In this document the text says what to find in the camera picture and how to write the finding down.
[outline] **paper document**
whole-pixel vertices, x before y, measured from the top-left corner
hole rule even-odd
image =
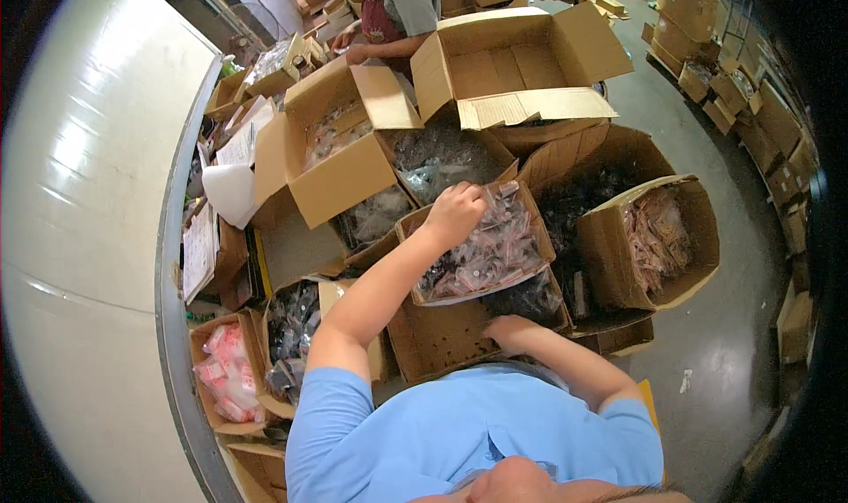
[[[216,227],[216,214],[212,205],[206,203],[182,234],[182,298],[187,305],[215,275],[216,256],[220,247]]]

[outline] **concrete floor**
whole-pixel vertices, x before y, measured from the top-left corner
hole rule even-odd
[[[636,71],[607,82],[616,122],[650,133],[678,173],[701,180],[718,220],[722,265],[692,299],[654,317],[650,348],[617,364],[637,381],[651,381],[668,481],[693,500],[721,500],[773,413],[769,322],[788,278],[784,239],[747,152],[685,100],[669,74],[645,61],[642,25],[655,23],[657,12],[648,0],[618,1],[632,19],[616,21],[613,31]],[[687,369],[691,387],[681,392]]]

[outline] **white paper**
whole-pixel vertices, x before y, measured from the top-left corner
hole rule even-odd
[[[209,204],[235,228],[244,229],[260,210],[254,203],[254,173],[247,164],[209,166],[203,182]]]
[[[260,107],[248,111],[247,119],[232,138],[216,153],[219,165],[252,166],[256,157],[256,138],[260,130],[274,118],[273,100],[257,100]]]
[[[192,218],[192,225],[182,234],[182,297],[190,304],[215,275],[218,250],[215,212],[210,204]]]

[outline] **worker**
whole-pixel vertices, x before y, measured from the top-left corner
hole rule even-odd
[[[409,58],[431,32],[442,12],[442,0],[364,0],[362,19],[336,36],[333,48],[347,48],[348,64],[379,58],[412,81]],[[367,44],[353,42],[360,33]]]
[[[421,275],[487,210],[482,189],[446,189],[427,221],[332,307],[306,361],[286,448],[288,500],[369,503],[676,503],[639,387],[536,323],[484,332],[519,361],[455,371],[374,409],[366,347]]]

